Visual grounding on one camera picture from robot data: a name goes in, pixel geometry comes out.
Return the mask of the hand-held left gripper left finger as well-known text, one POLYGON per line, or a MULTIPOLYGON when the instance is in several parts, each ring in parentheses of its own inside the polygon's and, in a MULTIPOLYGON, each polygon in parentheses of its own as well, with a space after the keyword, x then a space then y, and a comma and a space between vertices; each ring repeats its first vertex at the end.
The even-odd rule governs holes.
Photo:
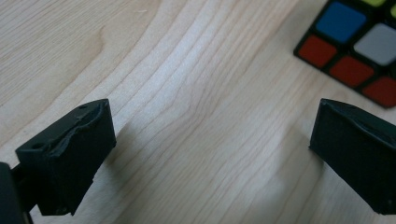
POLYGON ((22 206, 73 215, 115 145, 107 99, 73 109, 16 149, 22 206))

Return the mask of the multicoloured puzzle cube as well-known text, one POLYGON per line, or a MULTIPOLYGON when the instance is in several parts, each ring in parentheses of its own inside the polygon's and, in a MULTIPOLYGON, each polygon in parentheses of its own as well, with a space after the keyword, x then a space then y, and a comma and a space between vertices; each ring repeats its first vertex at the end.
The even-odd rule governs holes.
POLYGON ((293 51, 384 107, 396 107, 396 0, 328 0, 293 51))

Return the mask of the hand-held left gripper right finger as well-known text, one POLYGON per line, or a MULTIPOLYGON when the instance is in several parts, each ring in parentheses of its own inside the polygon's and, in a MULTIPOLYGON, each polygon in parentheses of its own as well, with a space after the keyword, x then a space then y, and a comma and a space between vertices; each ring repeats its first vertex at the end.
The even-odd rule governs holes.
POLYGON ((309 148, 370 207, 396 215, 396 126, 354 105, 322 99, 309 148))

